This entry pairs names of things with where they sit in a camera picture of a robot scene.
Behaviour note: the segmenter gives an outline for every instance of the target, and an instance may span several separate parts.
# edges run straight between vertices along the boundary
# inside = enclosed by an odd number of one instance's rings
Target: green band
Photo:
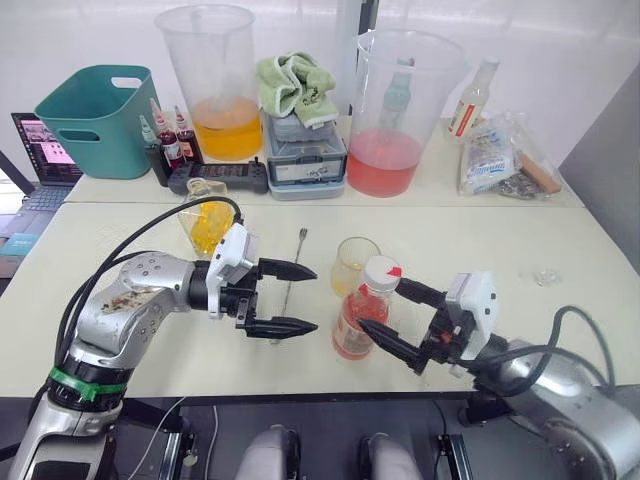
[[[93,402],[96,395],[104,395],[108,393],[120,393],[127,389],[126,383],[117,383],[115,385],[100,385],[98,383],[83,382],[79,378],[72,377],[66,374],[62,370],[53,367],[49,373],[49,378],[55,380],[58,383],[63,384],[66,387],[76,390],[82,400]]]

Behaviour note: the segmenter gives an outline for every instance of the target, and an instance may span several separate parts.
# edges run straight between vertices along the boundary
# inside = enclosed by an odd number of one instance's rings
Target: snack package
[[[463,148],[459,185],[463,195],[493,191],[532,200],[561,190],[558,173],[510,112],[475,127]]]
[[[460,165],[461,194],[484,192],[518,172],[510,134],[511,127],[502,117],[486,120],[469,133]]]

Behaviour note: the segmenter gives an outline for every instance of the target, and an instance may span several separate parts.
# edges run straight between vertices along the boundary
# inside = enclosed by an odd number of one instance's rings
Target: folded cloth
[[[336,82],[307,53],[263,58],[258,62],[257,79],[262,108],[269,115],[282,118],[293,111],[306,128],[338,118],[338,110],[326,95]]]

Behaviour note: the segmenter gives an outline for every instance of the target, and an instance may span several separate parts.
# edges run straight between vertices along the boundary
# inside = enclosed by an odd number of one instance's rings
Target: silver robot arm
[[[10,480],[98,478],[133,369],[171,312],[188,311],[193,262],[146,253],[86,304],[62,368],[50,374],[9,473]]]
[[[403,278],[396,292],[436,309],[419,347],[377,322],[360,320],[360,326],[417,374],[429,360],[452,365],[454,375],[466,368],[476,388],[502,402],[502,414],[521,415],[540,431],[565,460],[571,478],[618,479],[640,463],[640,420],[595,388],[575,361],[550,356],[530,388],[521,387],[522,382],[543,361],[543,353],[488,361],[530,345],[491,333],[498,302],[489,272],[459,274],[448,292]]]
[[[16,453],[9,480],[106,479],[115,442],[111,430],[122,399],[160,325],[172,312],[209,310],[237,317],[247,336],[289,338],[315,330],[296,318],[255,318],[263,275],[298,281],[315,278],[306,267],[256,257],[257,239],[235,223],[212,262],[165,253],[127,261],[117,279],[83,308],[64,361],[47,379]]]

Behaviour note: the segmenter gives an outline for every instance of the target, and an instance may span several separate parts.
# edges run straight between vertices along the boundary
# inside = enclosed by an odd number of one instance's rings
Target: laptop keyboard
[[[23,208],[55,212],[64,202],[72,187],[39,187],[29,197]]]

